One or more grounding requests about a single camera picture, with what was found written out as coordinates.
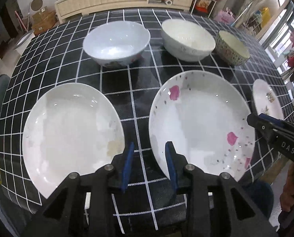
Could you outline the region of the patterned rim small bowl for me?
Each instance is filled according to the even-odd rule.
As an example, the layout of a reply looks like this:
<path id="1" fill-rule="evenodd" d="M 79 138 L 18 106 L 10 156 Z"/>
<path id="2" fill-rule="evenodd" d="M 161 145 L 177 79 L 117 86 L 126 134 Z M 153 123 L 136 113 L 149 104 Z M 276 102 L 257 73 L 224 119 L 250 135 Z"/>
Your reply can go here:
<path id="1" fill-rule="evenodd" d="M 216 53 L 231 66 L 240 66 L 250 58 L 247 47 L 230 32 L 219 31 L 215 43 Z"/>

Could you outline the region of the small floral plate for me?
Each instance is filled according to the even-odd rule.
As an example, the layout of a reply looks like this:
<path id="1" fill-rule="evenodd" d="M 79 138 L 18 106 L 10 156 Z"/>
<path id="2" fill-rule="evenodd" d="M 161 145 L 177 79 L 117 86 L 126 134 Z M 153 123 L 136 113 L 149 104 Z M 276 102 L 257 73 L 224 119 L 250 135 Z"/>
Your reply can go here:
<path id="1" fill-rule="evenodd" d="M 284 114 L 274 90 L 264 80 L 257 79 L 252 86 L 252 98 L 257 115 L 265 114 L 283 120 Z"/>

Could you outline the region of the white plate pink flowers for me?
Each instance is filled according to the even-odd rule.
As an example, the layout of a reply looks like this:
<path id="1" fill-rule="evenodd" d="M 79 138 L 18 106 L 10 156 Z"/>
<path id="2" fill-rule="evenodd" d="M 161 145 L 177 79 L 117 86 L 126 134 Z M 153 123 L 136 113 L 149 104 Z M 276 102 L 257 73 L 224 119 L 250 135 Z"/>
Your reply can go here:
<path id="1" fill-rule="evenodd" d="M 148 133 L 159 168 L 169 176 L 165 144 L 205 173 L 244 176 L 255 148 L 251 113 L 227 80 L 201 70 L 179 73 L 158 90 L 150 109 Z"/>

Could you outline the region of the plain white plate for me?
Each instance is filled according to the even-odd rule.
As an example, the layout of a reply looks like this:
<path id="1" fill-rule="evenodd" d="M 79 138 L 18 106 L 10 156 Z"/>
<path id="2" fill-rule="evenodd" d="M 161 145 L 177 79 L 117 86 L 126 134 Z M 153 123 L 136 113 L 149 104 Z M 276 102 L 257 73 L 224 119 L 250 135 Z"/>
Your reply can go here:
<path id="1" fill-rule="evenodd" d="M 124 148 L 116 109 L 100 91 L 80 83 L 62 84 L 42 95 L 22 138 L 26 170 L 44 198 L 68 174 L 94 173 Z"/>

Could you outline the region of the pink bag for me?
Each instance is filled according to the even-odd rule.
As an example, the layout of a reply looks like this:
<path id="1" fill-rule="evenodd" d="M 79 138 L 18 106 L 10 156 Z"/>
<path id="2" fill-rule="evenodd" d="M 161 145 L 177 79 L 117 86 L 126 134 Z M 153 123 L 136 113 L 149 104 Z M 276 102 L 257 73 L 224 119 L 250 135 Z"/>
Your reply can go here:
<path id="1" fill-rule="evenodd" d="M 225 23 L 227 25 L 232 25 L 235 21 L 235 16 L 231 10 L 226 7 L 225 10 L 220 10 L 213 18 L 216 22 Z"/>

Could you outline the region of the cream white bowl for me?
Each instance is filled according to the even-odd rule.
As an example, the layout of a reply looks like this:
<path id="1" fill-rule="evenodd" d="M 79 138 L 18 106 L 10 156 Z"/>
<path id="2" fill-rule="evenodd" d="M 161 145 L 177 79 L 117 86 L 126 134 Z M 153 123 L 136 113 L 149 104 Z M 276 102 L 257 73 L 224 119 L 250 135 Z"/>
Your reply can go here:
<path id="1" fill-rule="evenodd" d="M 183 19 L 165 20 L 161 36 L 165 49 L 185 62 L 198 62 L 215 49 L 215 39 L 205 28 Z"/>

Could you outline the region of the black white grid tablecloth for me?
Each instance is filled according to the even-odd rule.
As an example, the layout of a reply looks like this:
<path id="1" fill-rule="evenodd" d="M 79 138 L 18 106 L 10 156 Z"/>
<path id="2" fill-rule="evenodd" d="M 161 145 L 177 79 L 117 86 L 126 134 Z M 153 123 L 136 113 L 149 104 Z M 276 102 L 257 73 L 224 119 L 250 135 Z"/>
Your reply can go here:
<path id="1" fill-rule="evenodd" d="M 197 23 L 216 35 L 220 30 L 238 37 L 250 59 L 228 66 L 217 54 L 188 63 L 171 56 L 162 45 L 161 24 L 169 18 Z M 94 28 L 118 20 L 142 24 L 151 41 L 139 61 L 123 69 L 97 65 L 82 49 Z M 125 9 L 99 12 L 61 24 L 33 38 L 11 74 L 0 115 L 0 166 L 2 193 L 15 207 L 34 213 L 44 198 L 34 187 L 22 156 L 22 131 L 30 110 L 45 92 L 61 84 L 78 82 L 100 90 L 115 107 L 128 142 L 135 145 L 130 185 L 124 195 L 112 196 L 116 229 L 120 234 L 159 236 L 177 229 L 185 220 L 185 198 L 175 195 L 157 167 L 148 136 L 148 115 L 158 89 L 172 76 L 202 70 L 229 81 L 252 103 L 252 86 L 262 79 L 279 98 L 284 119 L 294 122 L 294 107 L 271 59 L 251 36 L 225 24 L 182 12 Z"/>

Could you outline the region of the large bluish white bowl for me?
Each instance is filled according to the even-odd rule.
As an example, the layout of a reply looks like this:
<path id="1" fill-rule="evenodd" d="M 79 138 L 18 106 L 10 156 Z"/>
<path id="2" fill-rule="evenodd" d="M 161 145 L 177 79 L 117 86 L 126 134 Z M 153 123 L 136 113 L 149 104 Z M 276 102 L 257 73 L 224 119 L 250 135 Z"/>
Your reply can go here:
<path id="1" fill-rule="evenodd" d="M 96 27 L 83 41 L 83 50 L 108 69 L 126 67 L 140 59 L 151 35 L 142 24 L 115 21 Z"/>

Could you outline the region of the cardboard boxes stack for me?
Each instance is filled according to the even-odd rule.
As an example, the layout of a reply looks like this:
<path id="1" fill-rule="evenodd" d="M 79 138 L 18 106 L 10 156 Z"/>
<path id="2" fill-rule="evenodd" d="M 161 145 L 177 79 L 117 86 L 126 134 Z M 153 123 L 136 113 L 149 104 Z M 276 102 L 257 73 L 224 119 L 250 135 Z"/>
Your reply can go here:
<path id="1" fill-rule="evenodd" d="M 32 18 L 32 29 L 35 36 L 51 29 L 57 22 L 56 11 L 51 11 L 47 7 L 41 8 Z"/>

